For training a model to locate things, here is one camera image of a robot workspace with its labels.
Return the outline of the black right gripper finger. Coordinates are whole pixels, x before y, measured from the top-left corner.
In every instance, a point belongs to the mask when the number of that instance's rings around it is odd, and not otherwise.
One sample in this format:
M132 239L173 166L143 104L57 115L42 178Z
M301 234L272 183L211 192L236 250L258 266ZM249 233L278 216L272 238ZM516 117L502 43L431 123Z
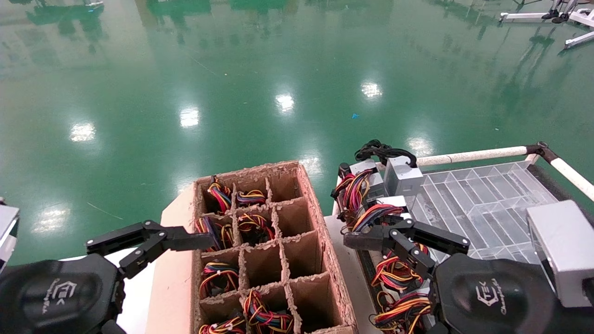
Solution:
M348 232L343 236L346 247L355 250L387 251L395 255L413 254L420 250L416 243L448 255L467 254L471 242L447 230L411 218L382 218L388 225L373 224L367 232Z

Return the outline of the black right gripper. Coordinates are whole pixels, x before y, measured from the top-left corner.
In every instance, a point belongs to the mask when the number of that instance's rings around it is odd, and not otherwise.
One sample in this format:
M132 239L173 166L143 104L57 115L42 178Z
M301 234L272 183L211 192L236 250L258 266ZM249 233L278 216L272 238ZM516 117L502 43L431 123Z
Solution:
M452 334L543 334L560 306L536 264L455 254L435 269L403 233L390 230L389 241L399 260L432 279L433 316Z

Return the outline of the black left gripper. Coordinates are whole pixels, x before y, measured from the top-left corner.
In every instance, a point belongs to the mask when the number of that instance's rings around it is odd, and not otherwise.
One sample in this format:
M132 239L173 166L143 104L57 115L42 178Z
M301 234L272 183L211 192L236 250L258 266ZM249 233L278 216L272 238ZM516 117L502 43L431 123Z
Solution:
M121 334L124 278L132 279L166 248L166 232L152 233L120 268L92 254L70 261L8 266L1 273L3 334Z

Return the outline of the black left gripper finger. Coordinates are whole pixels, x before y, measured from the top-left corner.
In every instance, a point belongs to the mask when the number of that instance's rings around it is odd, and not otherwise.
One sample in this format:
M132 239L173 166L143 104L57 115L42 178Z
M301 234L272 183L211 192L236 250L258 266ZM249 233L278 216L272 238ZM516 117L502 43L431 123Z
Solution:
M141 255L158 257L168 250L205 250L214 244L210 233L188 233L183 226L167 227L146 220L91 238L86 243L86 251L106 256L136 247Z

